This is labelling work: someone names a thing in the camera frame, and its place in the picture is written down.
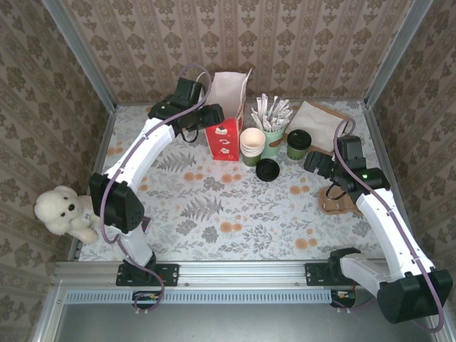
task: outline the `red paper bag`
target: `red paper bag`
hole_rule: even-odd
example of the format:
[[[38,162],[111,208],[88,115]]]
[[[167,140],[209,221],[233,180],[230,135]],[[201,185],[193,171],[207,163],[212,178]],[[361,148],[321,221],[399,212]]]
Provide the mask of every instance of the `red paper bag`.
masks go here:
[[[252,70],[245,73],[215,73],[206,104],[218,103],[225,120],[206,128],[206,138],[214,160],[239,160],[239,135],[245,110],[245,90]]]

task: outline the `black cup lid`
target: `black cup lid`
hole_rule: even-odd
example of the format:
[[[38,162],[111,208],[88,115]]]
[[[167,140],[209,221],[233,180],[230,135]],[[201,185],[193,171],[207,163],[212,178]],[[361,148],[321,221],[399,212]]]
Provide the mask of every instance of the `black cup lid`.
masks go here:
[[[295,150],[305,150],[311,145],[312,138],[305,130],[293,130],[288,134],[286,142]]]
[[[272,159],[261,159],[256,164],[256,175],[260,180],[271,182],[275,180],[280,173],[279,164]]]

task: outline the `patterned wallpaper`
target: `patterned wallpaper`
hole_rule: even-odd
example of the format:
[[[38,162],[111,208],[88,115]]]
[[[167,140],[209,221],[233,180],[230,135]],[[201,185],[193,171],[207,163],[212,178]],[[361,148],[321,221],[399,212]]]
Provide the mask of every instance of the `patterned wallpaper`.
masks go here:
[[[180,69],[253,74],[247,95],[362,98],[411,0],[64,0],[116,100],[161,99]]]
[[[41,1],[0,1],[0,340],[27,341],[70,238],[33,215],[85,189],[107,113]]]
[[[456,1],[434,1],[374,112],[417,238],[456,279]]]

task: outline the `cable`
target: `cable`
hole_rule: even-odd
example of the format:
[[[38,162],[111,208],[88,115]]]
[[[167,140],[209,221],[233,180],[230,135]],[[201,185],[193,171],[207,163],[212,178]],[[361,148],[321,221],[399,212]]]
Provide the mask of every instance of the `cable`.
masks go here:
[[[352,308],[347,308],[345,305],[343,305],[340,301],[335,301],[333,299],[333,303],[337,304],[340,306],[340,309],[345,309],[345,310],[350,310],[350,311],[355,311],[355,310],[359,310],[361,308],[364,308],[366,307],[367,305],[369,305],[370,303],[374,302],[376,300],[376,297],[372,297],[371,299],[369,299],[367,302],[365,303],[362,303],[361,305],[358,305],[358,306],[354,306]]]
[[[153,270],[146,269],[145,267],[137,264],[136,261],[133,260],[133,258],[130,258],[128,256],[127,249],[122,244],[122,240],[119,240],[118,244],[119,244],[119,247],[122,250],[122,252],[129,258],[128,262],[130,262],[133,266],[136,266],[137,268],[139,268],[139,269],[141,269],[143,271],[146,271],[147,273],[152,274],[158,280],[158,282],[160,283],[160,295],[158,296],[157,301],[150,308],[148,308],[147,311],[152,311],[152,310],[156,309],[157,306],[160,304],[160,302],[163,300],[163,296],[165,295],[165,283],[158,276],[158,274],[156,274]],[[139,310],[141,310],[140,308],[138,308],[138,299],[140,297],[144,297],[144,296],[136,296],[135,302],[133,303],[133,306],[135,307],[136,312],[139,312]]]
[[[343,196],[347,195],[347,193],[344,191],[342,192],[339,196],[337,196],[336,198],[332,198],[332,197],[329,197],[329,192],[331,191],[331,189],[336,185],[336,183],[333,183],[331,184],[328,189],[326,190],[326,197],[329,198],[330,200],[333,200],[333,201],[338,201],[340,200]]]
[[[120,165],[119,169],[115,172],[113,177],[110,179],[109,183],[106,185],[105,191],[103,193],[103,197],[101,199],[101,205],[100,205],[100,230],[101,230],[101,235],[103,236],[103,239],[105,240],[105,242],[107,244],[114,244],[114,243],[117,242],[119,247],[120,247],[120,249],[125,254],[125,257],[128,259],[128,261],[132,265],[136,266],[137,268],[139,268],[139,269],[141,269],[143,271],[146,271],[149,274],[152,274],[160,282],[161,292],[160,292],[159,299],[157,300],[157,302],[154,305],[152,305],[152,307],[149,310],[153,310],[161,302],[161,300],[163,298],[163,295],[165,293],[165,285],[163,284],[163,280],[154,271],[152,271],[150,269],[146,269],[145,267],[140,266],[139,264],[136,263],[135,260],[133,260],[133,258],[131,256],[128,255],[128,252],[126,251],[125,247],[122,245],[122,242],[119,240],[120,234],[116,234],[114,239],[109,240],[109,238],[108,238],[108,236],[106,234],[106,230],[105,230],[105,208],[106,208],[106,202],[108,200],[109,191],[111,190],[111,187],[113,187],[115,180],[117,179],[117,177],[119,177],[120,173],[123,171],[123,169],[127,165],[127,163],[130,160],[130,158],[135,154],[136,150],[141,146],[143,141],[146,140],[158,128],[160,128],[163,125],[166,125],[166,124],[170,123],[171,121],[176,120],[176,119],[178,119],[178,118],[180,118],[180,117],[182,117],[182,116],[184,116],[184,115],[186,115],[188,113],[191,113],[193,110],[198,109],[199,107],[204,105],[204,102],[206,102],[206,99],[207,99],[207,97],[210,94],[211,86],[212,86],[212,79],[210,77],[209,71],[207,71],[207,69],[204,66],[201,66],[199,64],[193,63],[193,64],[189,64],[188,66],[185,66],[180,71],[179,78],[181,78],[182,75],[187,70],[189,70],[191,68],[198,68],[198,69],[202,70],[203,73],[205,73],[207,75],[207,92],[205,93],[205,95],[203,96],[201,101],[198,102],[196,105],[193,105],[192,107],[190,107],[190,108],[188,108],[188,109],[186,109],[186,110],[184,110],[184,111],[182,111],[182,112],[180,112],[178,114],[174,114],[173,116],[169,117],[166,120],[161,121],[160,123],[158,123],[157,125],[152,127],[150,130],[148,130],[144,134],[144,136],[142,136],[138,140],[138,142],[133,146],[132,150],[125,156],[125,159],[123,160],[123,162]]]
[[[394,214],[394,212],[392,211],[392,209],[390,208],[388,203],[386,203],[386,201],[379,194],[377,194],[377,192],[375,192],[374,189],[372,189],[361,178],[359,178],[352,170],[350,170],[350,168],[347,166],[347,164],[343,160],[342,155],[341,155],[341,153],[340,153],[340,151],[338,149],[337,137],[338,137],[339,130],[341,129],[341,127],[342,127],[342,125],[344,123],[348,123],[348,122],[351,122],[353,124],[353,127],[351,128],[350,132],[347,133],[347,135],[350,135],[353,132],[353,130],[355,129],[355,120],[352,119],[352,118],[348,118],[348,119],[342,120],[338,124],[338,126],[336,128],[336,131],[334,133],[333,144],[334,144],[334,152],[336,154],[336,157],[337,157],[338,161],[340,162],[340,164],[342,165],[342,167],[345,169],[345,171],[356,182],[358,182],[362,187],[367,189],[385,207],[386,212],[390,215],[391,219],[393,220],[394,224],[396,225],[396,228],[398,229],[401,237],[403,238],[405,244],[407,245],[407,248],[410,251],[410,254],[411,254],[412,258],[415,260],[418,268],[421,271],[421,274],[424,276],[424,278],[426,280],[426,284],[429,287],[429,290],[430,290],[430,293],[432,294],[432,297],[434,298],[435,305],[437,306],[437,312],[438,312],[438,315],[439,315],[439,322],[438,322],[437,326],[434,327],[434,328],[428,328],[426,326],[422,326],[421,324],[419,324],[417,322],[413,322],[413,323],[416,326],[418,326],[419,328],[421,328],[422,330],[424,330],[424,331],[427,331],[429,333],[437,333],[438,331],[442,330],[443,325],[445,324],[445,317],[443,315],[442,303],[440,303],[439,296],[437,295],[437,292],[436,292],[434,286],[432,285],[432,282],[430,280],[429,274],[426,272],[425,267],[423,266],[423,263],[419,259],[419,256],[418,256],[417,252],[413,248],[410,240],[407,238],[407,235],[405,234],[404,229],[400,225],[398,218],[396,217],[396,215]]]

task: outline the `paper cup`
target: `paper cup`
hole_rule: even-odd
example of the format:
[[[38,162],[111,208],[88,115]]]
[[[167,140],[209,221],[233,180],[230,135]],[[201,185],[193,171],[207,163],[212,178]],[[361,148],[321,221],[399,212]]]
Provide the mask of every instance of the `paper cup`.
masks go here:
[[[256,157],[257,155],[260,155],[263,152],[263,150],[256,151],[256,152],[247,152],[247,151],[244,151],[243,149],[241,149],[241,152],[246,157]]]
[[[263,152],[264,145],[257,147],[257,148],[248,148],[241,145],[241,150],[247,153],[256,153],[256,152]]]
[[[244,153],[242,153],[242,161],[244,162],[245,165],[249,167],[257,166],[257,163],[261,159],[261,153],[259,155],[256,155],[254,157],[249,157],[246,156]]]
[[[286,141],[288,143],[286,154],[292,160],[300,160],[306,155],[312,138],[305,130],[293,130],[288,134]]]
[[[266,136],[258,128],[247,128],[241,133],[241,146],[245,148],[255,149],[261,147],[266,142]]]
[[[262,158],[276,157],[280,151],[280,143],[284,136],[285,128],[282,128],[279,132],[263,132],[266,136],[266,144],[264,151],[261,154]]]

